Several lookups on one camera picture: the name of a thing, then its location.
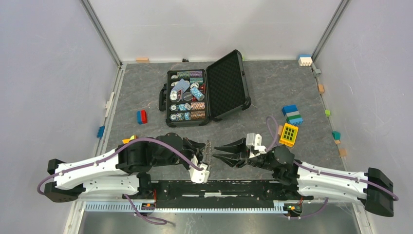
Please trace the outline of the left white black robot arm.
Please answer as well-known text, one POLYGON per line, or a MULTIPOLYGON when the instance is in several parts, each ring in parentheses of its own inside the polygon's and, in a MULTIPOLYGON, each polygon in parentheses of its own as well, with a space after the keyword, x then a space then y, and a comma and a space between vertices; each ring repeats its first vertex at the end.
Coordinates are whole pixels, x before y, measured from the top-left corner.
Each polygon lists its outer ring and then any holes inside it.
POLYGON ((204 143, 176 133, 132 139, 100 156, 79 162, 48 162, 49 176, 37 192, 56 203, 90 195, 119 196, 123 199, 155 199, 149 171, 153 167, 183 165, 193 183, 206 183, 208 164, 203 163, 204 143))

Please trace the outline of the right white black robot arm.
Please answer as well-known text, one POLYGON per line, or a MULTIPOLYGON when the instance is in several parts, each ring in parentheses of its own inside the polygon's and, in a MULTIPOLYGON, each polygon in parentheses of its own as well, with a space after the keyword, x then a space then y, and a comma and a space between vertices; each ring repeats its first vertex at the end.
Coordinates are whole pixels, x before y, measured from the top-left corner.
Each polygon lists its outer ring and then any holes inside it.
POLYGON ((213 157, 232 168, 252 166, 272 173, 278 183, 276 195, 282 200, 300 198, 332 198, 363 205, 372 214, 393 217, 393 183, 383 172, 369 168, 367 172, 347 172, 323 168, 295 159, 285 145, 267 149, 247 138, 217 146, 213 157))

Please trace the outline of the black poker chip case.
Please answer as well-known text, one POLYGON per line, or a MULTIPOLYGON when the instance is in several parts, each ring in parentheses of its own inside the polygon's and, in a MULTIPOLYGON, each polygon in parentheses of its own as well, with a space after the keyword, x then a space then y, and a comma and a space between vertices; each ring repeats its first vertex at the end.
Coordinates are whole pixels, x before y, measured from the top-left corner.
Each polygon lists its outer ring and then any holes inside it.
POLYGON ((249 108, 242 54, 233 50, 205 69, 169 70, 159 94, 159 110, 169 127, 203 126, 249 108), (190 92, 192 101, 182 95, 190 92))

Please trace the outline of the black dealer button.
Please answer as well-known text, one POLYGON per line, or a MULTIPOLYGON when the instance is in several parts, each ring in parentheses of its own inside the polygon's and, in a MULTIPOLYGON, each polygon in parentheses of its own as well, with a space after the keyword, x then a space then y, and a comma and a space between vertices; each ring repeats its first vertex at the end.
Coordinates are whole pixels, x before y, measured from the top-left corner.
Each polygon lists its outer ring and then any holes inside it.
POLYGON ((183 95, 182 95, 182 99, 183 99, 184 101, 192 101, 192 98, 193 98, 193 95, 192 95, 192 93, 190 93, 190 92, 185 92, 185 93, 183 93, 183 95))

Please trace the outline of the wooden cylinder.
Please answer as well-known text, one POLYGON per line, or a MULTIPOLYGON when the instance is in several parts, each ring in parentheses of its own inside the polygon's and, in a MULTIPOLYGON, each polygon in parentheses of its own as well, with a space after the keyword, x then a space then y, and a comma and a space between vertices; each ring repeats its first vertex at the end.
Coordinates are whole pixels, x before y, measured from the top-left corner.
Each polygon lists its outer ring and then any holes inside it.
POLYGON ((279 126, 278 126, 277 134, 278 134, 279 136, 281 136, 281 135, 282 135, 282 132, 283 132, 283 125, 279 125, 279 126))

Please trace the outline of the yellow window brick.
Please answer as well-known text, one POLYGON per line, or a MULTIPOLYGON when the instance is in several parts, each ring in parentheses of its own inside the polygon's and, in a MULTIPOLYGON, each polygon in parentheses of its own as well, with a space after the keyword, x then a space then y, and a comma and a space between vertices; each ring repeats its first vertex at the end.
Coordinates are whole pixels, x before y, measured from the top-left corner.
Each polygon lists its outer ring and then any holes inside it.
POLYGON ((299 128, 295 125, 284 124, 279 143, 288 147, 293 147, 296 143, 299 128))

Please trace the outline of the red blue brick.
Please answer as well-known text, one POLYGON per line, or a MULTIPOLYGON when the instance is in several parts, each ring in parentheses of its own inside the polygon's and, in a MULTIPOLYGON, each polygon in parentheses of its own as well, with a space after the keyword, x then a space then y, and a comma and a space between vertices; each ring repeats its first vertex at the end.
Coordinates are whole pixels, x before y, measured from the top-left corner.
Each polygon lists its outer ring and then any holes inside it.
POLYGON ((142 125, 148 122, 147 112, 145 110, 137 111, 137 123, 142 125))

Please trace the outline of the blue green brick stack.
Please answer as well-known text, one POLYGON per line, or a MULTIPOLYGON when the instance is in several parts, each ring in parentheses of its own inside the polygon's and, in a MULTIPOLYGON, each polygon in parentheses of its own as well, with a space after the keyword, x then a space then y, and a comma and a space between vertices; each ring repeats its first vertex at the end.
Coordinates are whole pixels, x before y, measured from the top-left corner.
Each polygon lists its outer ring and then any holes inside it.
POLYGON ((284 106, 282 108, 282 113, 286 117, 286 122, 288 124, 298 126, 303 123, 303 118, 296 105, 284 106))

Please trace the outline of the tan wooden block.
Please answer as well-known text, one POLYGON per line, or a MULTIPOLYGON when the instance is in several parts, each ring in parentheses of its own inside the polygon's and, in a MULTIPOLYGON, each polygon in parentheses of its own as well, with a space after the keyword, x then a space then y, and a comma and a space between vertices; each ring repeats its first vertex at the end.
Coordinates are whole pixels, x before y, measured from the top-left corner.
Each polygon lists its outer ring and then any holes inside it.
POLYGON ((135 61, 137 63, 149 63, 150 59, 149 58, 136 58, 135 61))

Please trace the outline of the teal brick right edge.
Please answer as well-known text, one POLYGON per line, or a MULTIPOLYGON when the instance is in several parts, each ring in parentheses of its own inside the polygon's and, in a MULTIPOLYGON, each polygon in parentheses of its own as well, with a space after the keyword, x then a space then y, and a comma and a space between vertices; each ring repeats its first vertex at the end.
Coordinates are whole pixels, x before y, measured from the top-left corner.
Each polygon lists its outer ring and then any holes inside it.
POLYGON ((341 138, 341 133, 338 131, 332 131, 332 136, 334 140, 340 140, 341 138))

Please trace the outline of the tan block right edge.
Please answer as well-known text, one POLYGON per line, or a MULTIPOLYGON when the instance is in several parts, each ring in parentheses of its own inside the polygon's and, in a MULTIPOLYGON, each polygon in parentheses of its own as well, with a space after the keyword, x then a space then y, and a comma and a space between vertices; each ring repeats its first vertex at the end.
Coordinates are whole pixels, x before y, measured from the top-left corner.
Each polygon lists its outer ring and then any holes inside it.
POLYGON ((347 156, 347 151, 346 151, 346 149, 344 149, 344 148, 340 148, 340 149, 338 150, 338 153, 339 153, 339 156, 340 156, 340 157, 346 157, 346 156, 347 156))

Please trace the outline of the orange block right edge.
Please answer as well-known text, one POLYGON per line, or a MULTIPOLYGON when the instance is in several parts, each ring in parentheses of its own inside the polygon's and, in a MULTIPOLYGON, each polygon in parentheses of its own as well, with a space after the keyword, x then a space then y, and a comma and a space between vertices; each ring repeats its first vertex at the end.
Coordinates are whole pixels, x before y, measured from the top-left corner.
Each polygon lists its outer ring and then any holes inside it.
POLYGON ((320 95, 324 94, 325 89, 324 89, 324 85, 323 85, 323 84, 318 84, 318 91, 319 91, 319 94, 320 94, 320 95))

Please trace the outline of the white blue corner brick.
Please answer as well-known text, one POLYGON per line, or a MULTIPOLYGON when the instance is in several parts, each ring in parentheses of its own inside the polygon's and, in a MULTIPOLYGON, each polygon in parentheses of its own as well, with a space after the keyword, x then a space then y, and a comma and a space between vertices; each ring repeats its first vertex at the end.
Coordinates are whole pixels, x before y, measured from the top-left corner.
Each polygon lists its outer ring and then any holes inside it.
POLYGON ((300 54, 298 57, 299 66, 311 66, 313 63, 312 55, 310 54, 300 54))

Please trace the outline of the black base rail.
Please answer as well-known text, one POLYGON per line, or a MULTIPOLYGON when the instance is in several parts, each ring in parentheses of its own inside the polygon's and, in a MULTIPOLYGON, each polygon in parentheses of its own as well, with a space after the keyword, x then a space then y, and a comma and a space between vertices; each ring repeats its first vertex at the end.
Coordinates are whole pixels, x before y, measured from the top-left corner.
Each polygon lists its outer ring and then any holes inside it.
POLYGON ((210 180, 194 183, 185 180, 146 182, 130 199, 154 200, 156 208, 271 208, 273 202, 311 200, 298 193, 297 185, 282 185, 274 180, 210 180))

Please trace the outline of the blue brick on left rail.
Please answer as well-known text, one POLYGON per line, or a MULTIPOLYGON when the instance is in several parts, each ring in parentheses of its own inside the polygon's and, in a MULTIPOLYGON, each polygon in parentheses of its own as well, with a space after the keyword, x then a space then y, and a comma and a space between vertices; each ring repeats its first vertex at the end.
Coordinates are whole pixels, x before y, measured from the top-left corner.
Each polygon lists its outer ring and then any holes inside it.
POLYGON ((103 135, 104 135, 104 131, 105 131, 105 126, 100 126, 97 132, 96 137, 98 139, 102 139, 103 135))

